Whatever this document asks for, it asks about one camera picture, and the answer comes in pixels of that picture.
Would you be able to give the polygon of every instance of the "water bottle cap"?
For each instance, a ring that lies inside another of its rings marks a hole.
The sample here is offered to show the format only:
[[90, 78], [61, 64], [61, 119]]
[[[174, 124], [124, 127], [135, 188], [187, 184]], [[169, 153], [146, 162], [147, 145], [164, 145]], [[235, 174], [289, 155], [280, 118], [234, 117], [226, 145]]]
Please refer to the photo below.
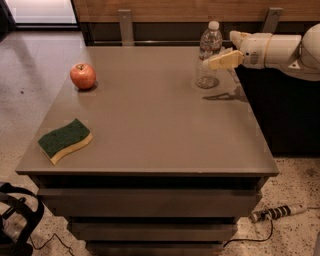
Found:
[[211, 30], [218, 30], [219, 29], [219, 22], [218, 21], [210, 21], [208, 27]]

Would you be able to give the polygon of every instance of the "wooden wall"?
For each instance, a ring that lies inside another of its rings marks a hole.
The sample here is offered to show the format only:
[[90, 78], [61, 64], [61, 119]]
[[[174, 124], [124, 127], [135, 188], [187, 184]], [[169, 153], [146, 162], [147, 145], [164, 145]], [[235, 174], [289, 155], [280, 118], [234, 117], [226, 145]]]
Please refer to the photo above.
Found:
[[269, 7], [280, 21], [320, 21], [320, 0], [73, 0], [80, 22], [118, 22], [131, 9], [133, 22], [258, 22]]

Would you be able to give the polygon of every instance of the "sponge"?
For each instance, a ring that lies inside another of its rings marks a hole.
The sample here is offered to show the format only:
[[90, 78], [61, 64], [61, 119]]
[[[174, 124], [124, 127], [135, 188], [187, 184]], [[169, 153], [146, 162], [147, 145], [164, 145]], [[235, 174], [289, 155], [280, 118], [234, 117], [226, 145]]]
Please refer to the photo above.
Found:
[[41, 150], [53, 165], [64, 156], [90, 143], [92, 134], [77, 118], [70, 124], [43, 135], [38, 141]]

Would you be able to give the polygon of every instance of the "wooden panel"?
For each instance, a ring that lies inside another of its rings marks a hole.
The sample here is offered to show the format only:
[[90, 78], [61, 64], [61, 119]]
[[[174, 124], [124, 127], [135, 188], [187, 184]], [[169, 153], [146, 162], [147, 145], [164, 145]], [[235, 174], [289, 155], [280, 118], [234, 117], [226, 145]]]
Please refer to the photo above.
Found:
[[248, 216], [261, 199], [255, 190], [214, 189], [40, 189], [38, 195], [66, 217]]
[[71, 223], [79, 240], [95, 241], [227, 241], [236, 232], [232, 224]]
[[319, 21], [320, 1], [309, 0], [73, 0], [80, 22], [118, 22], [131, 9], [133, 22], [263, 21], [269, 7], [284, 9], [280, 21]]

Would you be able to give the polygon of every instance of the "drawer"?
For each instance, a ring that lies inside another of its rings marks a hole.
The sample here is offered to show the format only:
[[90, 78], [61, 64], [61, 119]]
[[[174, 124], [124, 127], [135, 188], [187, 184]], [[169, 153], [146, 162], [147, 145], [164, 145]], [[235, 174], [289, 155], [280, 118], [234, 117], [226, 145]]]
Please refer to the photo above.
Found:
[[215, 243], [106, 243], [89, 242], [88, 251], [94, 256], [214, 256], [222, 251]]
[[40, 189], [53, 214], [65, 217], [248, 216], [261, 199], [255, 190]]
[[143, 242], [227, 241], [236, 232], [232, 224], [160, 223], [70, 223], [69, 231], [79, 240]]

